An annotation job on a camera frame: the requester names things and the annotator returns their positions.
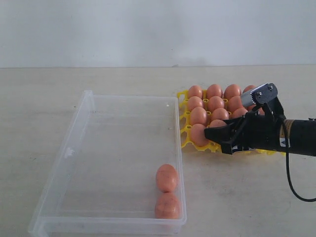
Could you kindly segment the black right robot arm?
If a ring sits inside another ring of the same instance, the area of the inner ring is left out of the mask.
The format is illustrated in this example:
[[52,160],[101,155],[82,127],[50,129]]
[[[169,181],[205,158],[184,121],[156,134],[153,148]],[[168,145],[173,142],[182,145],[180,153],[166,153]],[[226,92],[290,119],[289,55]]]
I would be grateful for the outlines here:
[[204,130],[206,139],[220,145],[221,151],[254,149],[316,155],[316,121],[285,119],[284,116],[262,116],[255,112],[224,121],[224,126]]

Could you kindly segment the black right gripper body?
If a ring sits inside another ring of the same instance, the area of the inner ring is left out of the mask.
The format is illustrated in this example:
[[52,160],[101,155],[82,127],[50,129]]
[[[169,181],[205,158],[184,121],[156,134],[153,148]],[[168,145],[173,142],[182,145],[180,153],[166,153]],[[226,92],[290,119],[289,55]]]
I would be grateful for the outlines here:
[[237,130],[241,130],[237,138],[240,149],[260,149],[268,151],[283,151],[279,134],[282,127],[283,115],[275,114],[275,118],[261,115],[243,115],[237,118]]

